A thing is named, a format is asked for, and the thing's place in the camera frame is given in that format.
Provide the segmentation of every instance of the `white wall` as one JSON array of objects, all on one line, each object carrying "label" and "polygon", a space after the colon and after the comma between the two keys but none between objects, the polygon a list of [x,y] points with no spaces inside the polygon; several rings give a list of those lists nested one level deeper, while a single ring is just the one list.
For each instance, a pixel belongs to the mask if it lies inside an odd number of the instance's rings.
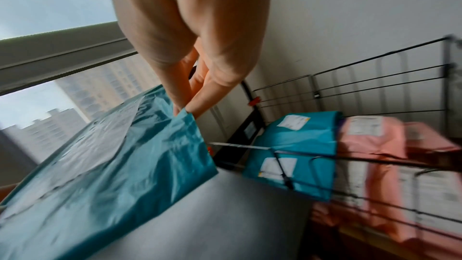
[{"label": "white wall", "polygon": [[[462,37],[462,0],[271,0],[268,30],[259,66],[266,83],[270,84],[447,34]],[[410,52],[410,69],[441,64],[439,49],[439,45],[434,45]],[[462,65],[462,53],[458,53],[457,59],[455,61]],[[384,65],[388,69],[385,74],[395,73],[398,58],[385,58]],[[368,76],[366,66],[358,67],[359,78]],[[339,79],[340,82],[348,81],[346,72],[339,72]],[[422,107],[422,103],[427,103],[425,106],[428,107],[439,106],[438,82],[419,86],[413,84],[413,110]],[[299,92],[307,89],[302,81],[298,84],[301,87]],[[251,84],[251,87],[255,89],[256,85]],[[280,92],[279,96],[283,95],[283,89]],[[396,94],[399,94],[398,89],[389,88],[388,96]],[[455,94],[460,100],[461,90],[453,91],[453,102],[456,100]]]}]

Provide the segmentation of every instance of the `teal plastic mailer bag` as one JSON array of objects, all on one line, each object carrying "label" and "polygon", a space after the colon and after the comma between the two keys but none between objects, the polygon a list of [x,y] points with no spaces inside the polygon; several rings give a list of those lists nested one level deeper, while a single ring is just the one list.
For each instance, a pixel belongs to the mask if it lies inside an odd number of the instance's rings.
[{"label": "teal plastic mailer bag", "polygon": [[[272,150],[334,156],[337,151],[337,125],[340,112],[297,113],[286,115],[257,137],[255,146]],[[334,182],[335,160],[318,156],[278,154],[279,161],[294,189],[319,201],[329,201]],[[244,176],[286,188],[281,169],[269,150],[252,149]]]},{"label": "teal plastic mailer bag", "polygon": [[162,86],[68,141],[1,203],[0,259],[82,260],[217,174],[191,114]]}]

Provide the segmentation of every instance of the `gray table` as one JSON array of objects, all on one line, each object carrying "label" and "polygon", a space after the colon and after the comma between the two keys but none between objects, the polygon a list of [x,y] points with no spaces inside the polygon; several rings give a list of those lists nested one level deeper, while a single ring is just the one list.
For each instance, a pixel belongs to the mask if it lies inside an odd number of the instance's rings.
[{"label": "gray table", "polygon": [[312,202],[219,170],[91,260],[297,259]]}]

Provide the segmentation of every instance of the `hand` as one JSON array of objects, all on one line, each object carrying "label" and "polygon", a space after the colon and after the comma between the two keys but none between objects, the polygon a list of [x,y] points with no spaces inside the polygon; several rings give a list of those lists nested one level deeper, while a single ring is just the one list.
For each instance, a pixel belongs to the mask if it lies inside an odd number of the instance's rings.
[{"label": "hand", "polygon": [[159,76],[174,113],[185,107],[199,117],[256,65],[270,0],[113,2],[122,31]]}]

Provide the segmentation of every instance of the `building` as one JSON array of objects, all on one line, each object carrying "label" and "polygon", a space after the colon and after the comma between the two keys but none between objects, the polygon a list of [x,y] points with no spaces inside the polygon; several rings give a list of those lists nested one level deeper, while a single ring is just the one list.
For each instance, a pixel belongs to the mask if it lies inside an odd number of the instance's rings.
[{"label": "building", "polygon": [[71,139],[87,123],[75,109],[48,112],[49,118],[34,120],[34,124],[19,128],[16,125],[3,129],[37,163],[41,163],[61,145]]},{"label": "building", "polygon": [[134,55],[56,80],[90,120],[160,84],[153,69]]}]

